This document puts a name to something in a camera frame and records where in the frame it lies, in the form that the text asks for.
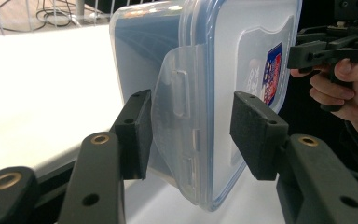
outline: plastic food container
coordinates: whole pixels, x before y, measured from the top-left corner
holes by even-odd
[[[280,110],[300,8],[300,0],[182,0],[114,14],[123,101],[153,93],[149,169],[193,204],[218,208],[246,166],[229,135],[234,91]]]

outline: container label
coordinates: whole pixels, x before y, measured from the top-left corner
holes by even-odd
[[[281,72],[282,43],[268,52],[266,66],[264,68],[262,99],[267,105],[274,101],[278,88],[278,81]]]
[[[260,94],[260,81],[263,63],[261,60],[252,59],[249,62],[249,75],[246,83],[246,92],[258,96]]]

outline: finger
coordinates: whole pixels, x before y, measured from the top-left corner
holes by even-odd
[[[328,64],[319,64],[316,66],[313,66],[312,70],[306,73],[301,72],[299,69],[291,69],[290,73],[292,74],[293,77],[304,77],[309,75],[312,71],[318,70],[321,72],[328,72],[330,69],[330,65]]]
[[[332,114],[341,119],[356,122],[358,121],[358,105],[354,101],[348,101],[340,110],[332,112]]]
[[[319,91],[323,95],[327,95],[334,99],[350,100],[354,97],[354,91],[352,89],[343,87],[336,83],[332,83],[325,77],[324,73],[313,76],[310,79],[310,85],[312,85],[316,91]]]
[[[310,96],[321,105],[344,105],[345,100],[324,94],[315,88],[310,89]]]
[[[349,59],[343,59],[337,63],[335,74],[342,81],[358,81],[358,63],[351,63]]]

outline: human hand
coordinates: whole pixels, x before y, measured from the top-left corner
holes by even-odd
[[[310,96],[323,105],[343,105],[337,112],[332,112],[341,119],[348,120],[358,132],[358,64],[344,59],[337,63],[334,71],[339,80],[353,82],[352,89],[330,82],[329,65],[318,65],[315,70],[320,73],[310,79],[312,88]],[[297,69],[291,70],[293,77],[303,77]]]

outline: white table surface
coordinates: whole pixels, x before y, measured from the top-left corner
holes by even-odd
[[[0,169],[37,176],[76,157],[88,135],[108,130],[122,107],[108,26],[0,36]],[[126,190],[128,223],[283,223],[275,182],[248,169],[215,212],[148,173]]]

